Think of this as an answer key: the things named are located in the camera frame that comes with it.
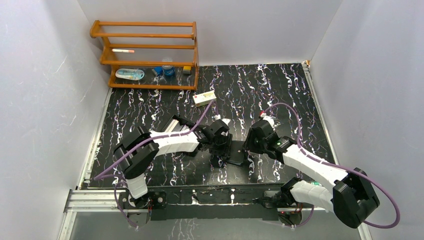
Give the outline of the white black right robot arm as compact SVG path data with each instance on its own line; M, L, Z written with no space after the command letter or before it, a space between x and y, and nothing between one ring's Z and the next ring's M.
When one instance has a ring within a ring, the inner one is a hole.
M243 147L252 153L266 154L318 182L312 184L294 177L275 194L266 193L256 200L266 208L307 203L326 209L346 226L357 228L380 206L363 170L355 168L347 172L330 166L326 160L302 150L293 139L279 137L267 120L259 120L251 126Z

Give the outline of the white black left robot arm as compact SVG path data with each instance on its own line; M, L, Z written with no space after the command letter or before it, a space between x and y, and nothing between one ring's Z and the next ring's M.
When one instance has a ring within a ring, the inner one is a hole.
M175 117L165 132L139 126L113 150L114 160L123 171L130 202L137 208L149 203L145 171L158 156L208 151L226 159L232 141L229 123L228 118L218 118L210 125L202 125Z

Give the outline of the black card holder box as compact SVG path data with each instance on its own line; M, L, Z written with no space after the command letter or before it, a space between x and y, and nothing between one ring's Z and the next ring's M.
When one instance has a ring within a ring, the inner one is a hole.
M193 120L190 120L181 115L173 115L171 119L163 126L161 132L170 133L172 136L185 136L190 133L200 132L200 126Z

